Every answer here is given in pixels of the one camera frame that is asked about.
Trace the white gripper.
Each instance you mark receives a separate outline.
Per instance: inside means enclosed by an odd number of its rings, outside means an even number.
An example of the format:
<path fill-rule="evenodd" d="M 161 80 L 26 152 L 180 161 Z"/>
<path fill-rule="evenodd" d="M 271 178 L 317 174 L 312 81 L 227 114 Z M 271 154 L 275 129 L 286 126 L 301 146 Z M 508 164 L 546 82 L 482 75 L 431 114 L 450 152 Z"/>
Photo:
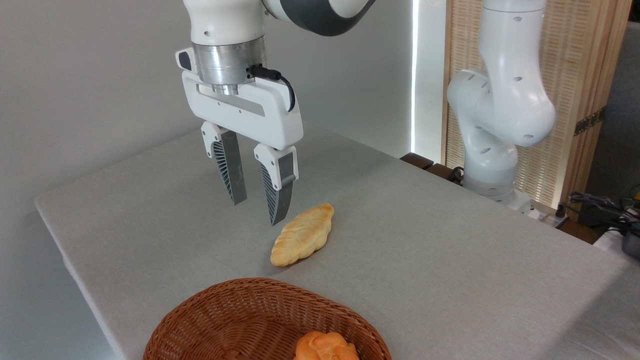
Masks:
<path fill-rule="evenodd" d="M 206 155 L 215 161 L 234 205 L 247 200 L 242 156 L 236 133 L 260 142 L 254 157 L 260 163 L 270 224 L 286 218 L 293 184 L 299 179 L 297 149 L 303 122 L 292 87 L 281 80 L 257 78 L 238 86 L 236 95 L 216 92 L 199 77 L 192 48 L 176 52 L 182 83 L 193 114 L 204 120 L 201 134 Z"/>

